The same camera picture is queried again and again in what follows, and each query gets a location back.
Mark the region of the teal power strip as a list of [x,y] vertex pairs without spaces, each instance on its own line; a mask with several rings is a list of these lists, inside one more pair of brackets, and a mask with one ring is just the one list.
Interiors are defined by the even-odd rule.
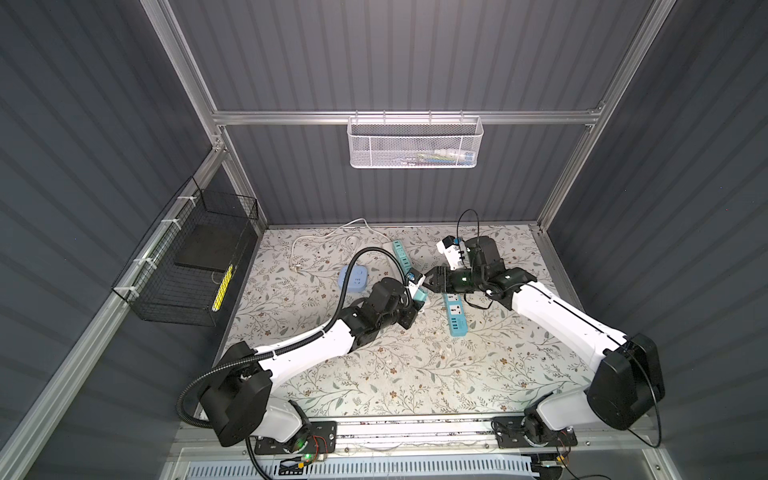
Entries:
[[449,333],[452,337],[464,337],[468,333],[468,324],[464,304],[460,295],[444,294]]

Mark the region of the long white power strip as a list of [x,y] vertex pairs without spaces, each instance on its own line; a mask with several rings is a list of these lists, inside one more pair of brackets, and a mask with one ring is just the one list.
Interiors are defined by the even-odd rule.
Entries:
[[397,258],[399,265],[402,267],[405,274],[407,274],[407,272],[410,269],[414,269],[412,262],[410,261],[408,254],[406,252],[406,249],[400,240],[393,241],[392,248],[393,248],[395,257]]

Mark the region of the green plug adapter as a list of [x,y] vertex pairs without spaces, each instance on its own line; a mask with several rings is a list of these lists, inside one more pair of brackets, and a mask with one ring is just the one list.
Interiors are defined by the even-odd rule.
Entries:
[[416,303],[426,303],[428,301],[427,293],[420,288],[412,293],[412,298]]

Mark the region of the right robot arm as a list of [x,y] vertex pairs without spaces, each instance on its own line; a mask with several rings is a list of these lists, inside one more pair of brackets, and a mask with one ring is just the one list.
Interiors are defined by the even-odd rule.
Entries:
[[665,386],[653,340],[609,327],[562,300],[528,271],[507,267],[488,236],[467,241],[447,236],[436,248],[447,262],[426,273],[423,287],[439,294],[485,295],[543,327],[593,373],[587,386],[547,394],[525,410],[521,427],[531,443],[542,445],[557,432],[596,422],[627,431],[658,410]]

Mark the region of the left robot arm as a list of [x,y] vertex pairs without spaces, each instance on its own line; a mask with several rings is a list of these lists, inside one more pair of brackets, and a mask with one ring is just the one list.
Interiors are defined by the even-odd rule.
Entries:
[[198,394],[220,445],[230,447],[255,436],[290,452],[303,449],[311,422],[296,402],[281,400],[273,391],[320,363],[370,344],[391,325],[409,329],[424,305],[413,298],[420,287],[420,281],[403,284],[386,277],[368,297],[289,341],[258,349],[241,341],[230,347],[216,364],[218,371],[202,380]]

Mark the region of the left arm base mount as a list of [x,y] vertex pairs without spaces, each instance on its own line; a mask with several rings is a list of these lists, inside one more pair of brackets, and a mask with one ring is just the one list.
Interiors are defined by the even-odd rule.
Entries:
[[286,442],[268,437],[255,437],[257,455],[305,455],[334,453],[338,423],[335,421],[310,421],[303,425]]

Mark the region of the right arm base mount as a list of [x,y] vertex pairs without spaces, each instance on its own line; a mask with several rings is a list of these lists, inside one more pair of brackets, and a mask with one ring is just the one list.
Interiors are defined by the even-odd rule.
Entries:
[[497,416],[490,422],[499,448],[575,447],[575,431],[551,430],[533,416]]

